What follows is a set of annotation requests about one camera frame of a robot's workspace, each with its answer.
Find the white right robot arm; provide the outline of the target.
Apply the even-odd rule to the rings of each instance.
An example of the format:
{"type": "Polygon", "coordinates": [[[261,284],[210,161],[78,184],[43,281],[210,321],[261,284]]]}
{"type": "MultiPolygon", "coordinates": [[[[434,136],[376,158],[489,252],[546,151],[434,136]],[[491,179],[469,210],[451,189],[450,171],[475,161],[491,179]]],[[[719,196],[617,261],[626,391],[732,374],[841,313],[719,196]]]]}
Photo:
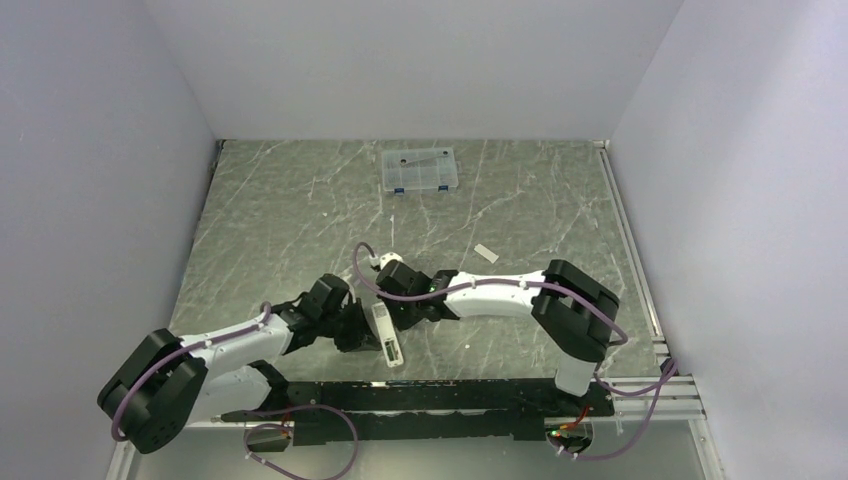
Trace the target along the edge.
{"type": "Polygon", "coordinates": [[[536,321],[563,352],[550,392],[553,406],[564,415],[574,415],[588,404],[589,385],[608,348],[627,340],[615,325],[618,296],[566,260],[502,277],[458,270],[429,276],[394,253],[371,263],[377,272],[374,291],[399,330],[422,320],[478,316],[536,321]]]}

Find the white remote control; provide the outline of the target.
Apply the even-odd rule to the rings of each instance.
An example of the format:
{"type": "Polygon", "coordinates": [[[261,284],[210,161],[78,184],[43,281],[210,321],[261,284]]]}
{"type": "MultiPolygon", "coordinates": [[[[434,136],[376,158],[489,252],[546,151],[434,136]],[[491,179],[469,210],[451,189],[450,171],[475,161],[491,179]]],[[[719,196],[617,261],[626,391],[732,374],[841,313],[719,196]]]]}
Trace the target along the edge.
{"type": "Polygon", "coordinates": [[[404,357],[387,306],[384,302],[377,301],[371,306],[371,312],[373,317],[372,330],[379,340],[387,366],[389,368],[402,366],[404,357]]]}

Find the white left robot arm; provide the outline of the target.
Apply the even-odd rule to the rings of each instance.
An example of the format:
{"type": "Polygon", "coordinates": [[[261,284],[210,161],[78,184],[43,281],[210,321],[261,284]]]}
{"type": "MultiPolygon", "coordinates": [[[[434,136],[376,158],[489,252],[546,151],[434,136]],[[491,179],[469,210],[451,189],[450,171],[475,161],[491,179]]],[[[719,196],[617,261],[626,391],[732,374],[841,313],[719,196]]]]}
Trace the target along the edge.
{"type": "Polygon", "coordinates": [[[362,302],[348,283],[324,274],[293,301],[264,302],[257,317],[215,331],[148,334],[97,396],[110,433],[152,453],[186,426],[215,416],[254,412],[264,420],[287,406],[289,383],[272,362],[333,341],[340,352],[380,347],[362,302]]]}

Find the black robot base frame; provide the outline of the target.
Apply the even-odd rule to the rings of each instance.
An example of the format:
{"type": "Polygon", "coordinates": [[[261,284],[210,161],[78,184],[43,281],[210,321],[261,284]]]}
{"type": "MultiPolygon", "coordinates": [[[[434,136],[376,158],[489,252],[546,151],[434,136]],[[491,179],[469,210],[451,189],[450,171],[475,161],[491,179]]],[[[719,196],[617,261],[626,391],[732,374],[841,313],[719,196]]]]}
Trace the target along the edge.
{"type": "Polygon", "coordinates": [[[424,440],[508,437],[542,441],[559,420],[611,417],[607,392],[591,384],[574,396],[549,378],[482,380],[288,381],[263,362],[272,391],[259,407],[238,407],[226,423],[292,422],[297,446],[350,439],[424,440]]]}

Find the white battery cover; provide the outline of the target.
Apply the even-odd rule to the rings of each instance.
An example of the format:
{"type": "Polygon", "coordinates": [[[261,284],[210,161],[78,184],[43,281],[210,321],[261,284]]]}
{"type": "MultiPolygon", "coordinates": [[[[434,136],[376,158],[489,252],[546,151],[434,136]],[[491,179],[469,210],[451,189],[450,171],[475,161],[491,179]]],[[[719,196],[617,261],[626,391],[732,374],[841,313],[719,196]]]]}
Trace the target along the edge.
{"type": "Polygon", "coordinates": [[[475,247],[474,247],[474,251],[478,255],[480,255],[481,257],[483,257],[484,259],[486,259],[488,262],[490,262],[492,264],[496,263],[497,260],[499,259],[498,254],[496,254],[495,252],[493,252],[492,250],[490,250],[489,248],[487,248],[486,246],[484,246],[482,244],[476,244],[475,247]]]}

